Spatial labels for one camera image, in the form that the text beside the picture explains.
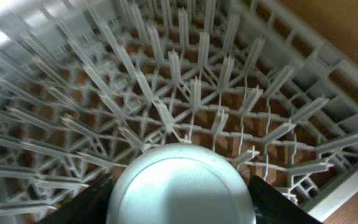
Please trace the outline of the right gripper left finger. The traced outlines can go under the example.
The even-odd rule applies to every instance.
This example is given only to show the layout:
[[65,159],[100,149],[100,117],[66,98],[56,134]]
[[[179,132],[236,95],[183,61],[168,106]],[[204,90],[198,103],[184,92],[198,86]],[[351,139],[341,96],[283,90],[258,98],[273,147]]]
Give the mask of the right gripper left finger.
[[38,224],[103,224],[106,223],[109,198],[114,187],[111,174],[105,174],[62,208],[43,218]]

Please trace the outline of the light blue cup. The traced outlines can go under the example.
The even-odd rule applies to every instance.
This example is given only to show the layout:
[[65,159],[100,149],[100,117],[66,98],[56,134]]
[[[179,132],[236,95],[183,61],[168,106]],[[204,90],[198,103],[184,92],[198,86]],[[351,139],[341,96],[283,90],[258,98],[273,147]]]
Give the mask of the light blue cup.
[[249,190],[223,157],[167,144],[139,156],[112,190],[106,223],[255,223]]

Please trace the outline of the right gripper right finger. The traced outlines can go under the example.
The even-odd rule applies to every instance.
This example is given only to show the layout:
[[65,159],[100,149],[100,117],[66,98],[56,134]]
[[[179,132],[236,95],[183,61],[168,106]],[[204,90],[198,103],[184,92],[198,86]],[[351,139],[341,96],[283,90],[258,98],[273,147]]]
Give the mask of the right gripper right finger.
[[256,224],[321,224],[257,175],[250,177],[248,189]]

